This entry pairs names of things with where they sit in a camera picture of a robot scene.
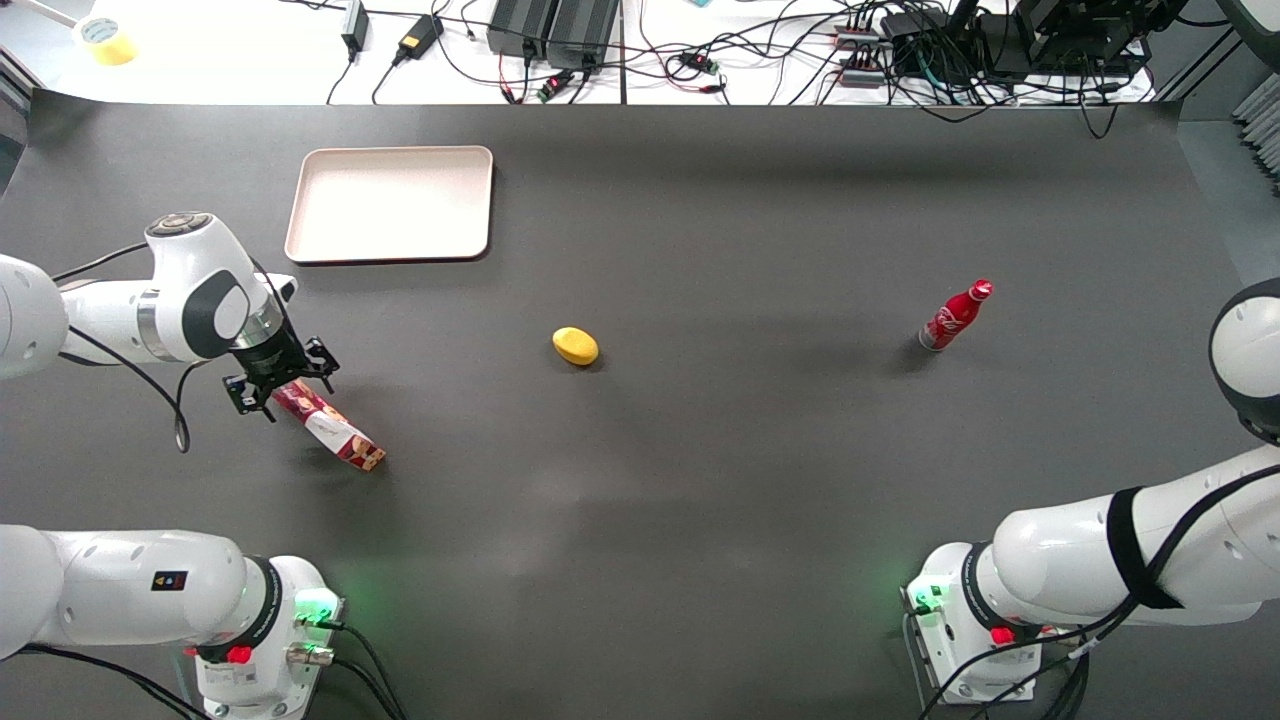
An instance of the red button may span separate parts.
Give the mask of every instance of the red button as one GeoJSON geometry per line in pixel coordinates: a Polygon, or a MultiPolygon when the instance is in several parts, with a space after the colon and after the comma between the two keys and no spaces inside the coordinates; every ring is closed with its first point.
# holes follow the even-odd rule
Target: red button
{"type": "Polygon", "coordinates": [[[244,646],[236,646],[227,651],[227,662],[233,665],[244,665],[248,659],[253,655],[253,648],[244,646]]]}
{"type": "Polygon", "coordinates": [[[996,644],[1009,644],[1014,642],[1014,630],[1010,628],[992,628],[991,642],[996,644]]]}

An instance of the black tabletop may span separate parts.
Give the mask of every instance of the black tabletop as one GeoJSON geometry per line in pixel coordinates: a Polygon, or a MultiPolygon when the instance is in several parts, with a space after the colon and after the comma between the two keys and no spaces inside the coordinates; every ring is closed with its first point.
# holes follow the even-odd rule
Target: black tabletop
{"type": "MultiPolygon", "coordinates": [[[[0,384],[0,521],[307,557],[415,719],[911,719],[897,587],[933,547],[1251,447],[1206,357],[1239,281],[1175,131],[1165,106],[1125,108],[1096,142],[1053,110],[951,126],[874,108],[41,94],[0,251],[59,270],[161,214],[218,214],[300,279],[294,323],[343,365],[334,404],[389,455],[365,475],[293,420],[238,416],[221,359],[188,384],[179,456],[127,370],[63,363],[0,384]],[[495,158],[480,260],[284,259],[308,151],[458,143],[495,158]],[[975,325],[920,352],[919,325],[978,277],[996,290],[975,325]],[[554,355],[562,325],[596,337],[596,366],[554,355]]],[[[150,260],[101,277],[150,277],[150,260]]],[[[1080,716],[1267,716],[1277,641],[1270,609],[1125,629],[1080,716]]],[[[100,655],[174,683],[166,650],[100,655]]],[[[310,717],[375,716],[348,678],[321,684],[310,717]]],[[[164,710],[18,657],[0,715],[164,710]]]]}

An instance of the coca-cola bottle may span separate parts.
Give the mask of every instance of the coca-cola bottle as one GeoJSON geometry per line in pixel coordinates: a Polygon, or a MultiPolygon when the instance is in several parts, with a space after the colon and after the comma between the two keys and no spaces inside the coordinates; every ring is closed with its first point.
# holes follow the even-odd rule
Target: coca-cola bottle
{"type": "Polygon", "coordinates": [[[950,345],[978,316],[982,301],[991,297],[991,281],[978,281],[968,291],[947,300],[920,328],[920,345],[934,352],[950,345]]]}

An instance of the yellow tape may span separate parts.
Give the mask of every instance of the yellow tape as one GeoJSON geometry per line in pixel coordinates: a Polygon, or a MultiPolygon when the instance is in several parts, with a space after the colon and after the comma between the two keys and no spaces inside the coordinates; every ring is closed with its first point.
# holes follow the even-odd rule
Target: yellow tape
{"type": "Polygon", "coordinates": [[[111,18],[84,18],[76,23],[76,42],[88,50],[100,65],[123,65],[138,55],[138,49],[111,18]]]}

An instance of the red and white box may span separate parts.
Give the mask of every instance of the red and white box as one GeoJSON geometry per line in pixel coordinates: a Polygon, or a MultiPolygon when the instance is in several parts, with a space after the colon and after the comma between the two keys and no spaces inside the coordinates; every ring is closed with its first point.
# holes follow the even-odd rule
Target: red and white box
{"type": "Polygon", "coordinates": [[[301,378],[275,388],[271,398],[343,462],[367,473],[387,457],[385,450],[352,425],[351,420],[301,378]]]}

